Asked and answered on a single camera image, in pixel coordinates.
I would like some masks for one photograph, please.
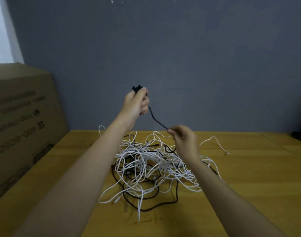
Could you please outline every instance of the wooden table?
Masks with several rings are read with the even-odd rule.
[[[150,133],[139,131],[137,141],[144,142]],[[222,178],[235,191],[287,235],[301,236],[300,141],[277,133],[197,134],[200,141],[215,135],[231,153],[225,155],[215,140],[201,146],[201,154],[216,162]],[[97,131],[70,131],[0,199],[0,236],[14,233],[31,209],[98,137]],[[164,142],[173,141],[165,138]],[[109,174],[104,189],[113,183]],[[171,192],[143,202],[143,208],[175,199],[175,186]],[[113,205],[97,204],[82,236],[226,236],[204,194],[179,187],[177,204],[141,213],[140,223],[137,211],[127,207],[123,198]],[[119,189],[114,187],[106,196]]]

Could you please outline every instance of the white cable end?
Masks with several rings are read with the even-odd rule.
[[[119,201],[119,199],[121,199],[122,195],[120,195],[115,201],[114,203],[117,203]]]

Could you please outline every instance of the forearm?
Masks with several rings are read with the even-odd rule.
[[[228,236],[285,236],[204,163],[190,166]]]
[[[80,236],[125,127],[115,120],[38,203],[15,236]]]

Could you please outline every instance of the gray wall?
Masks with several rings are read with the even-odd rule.
[[[301,129],[301,0],[8,4],[25,63],[53,73],[71,129],[108,126],[138,84],[167,126]],[[162,127],[148,114],[135,129]]]

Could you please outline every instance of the cable bundle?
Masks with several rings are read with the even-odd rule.
[[[138,143],[135,142],[137,132],[135,131],[135,134],[132,133],[134,132],[127,135],[128,140],[122,141],[112,165],[112,175],[116,180],[116,183],[107,188],[101,194],[99,198],[100,203],[109,203],[117,198],[114,200],[114,203],[116,203],[121,196],[123,196],[132,207],[137,209],[139,221],[141,211],[146,212],[163,204],[177,203],[179,183],[191,191],[201,191],[196,177],[190,170],[188,170],[185,163],[175,153],[175,150],[172,150],[175,146],[167,146],[159,137],[159,135],[164,138],[168,138],[170,136],[164,136],[158,131],[154,131],[152,134],[147,136],[145,143]],[[217,139],[216,141],[220,148],[229,155],[229,153],[221,147]],[[221,178],[218,168],[212,159],[206,156],[201,156],[201,160]],[[211,167],[211,163],[213,163],[216,167],[216,171]],[[160,203],[149,209],[141,209],[143,200],[155,198],[159,192],[169,192],[172,188],[173,180],[177,180],[175,201]],[[168,190],[160,190],[160,185],[165,181],[170,182]],[[152,183],[152,187],[143,188],[142,183],[146,182]],[[121,185],[122,190],[111,199],[101,201],[100,199],[105,192],[117,184]],[[129,201],[128,196],[138,199],[137,206]]]

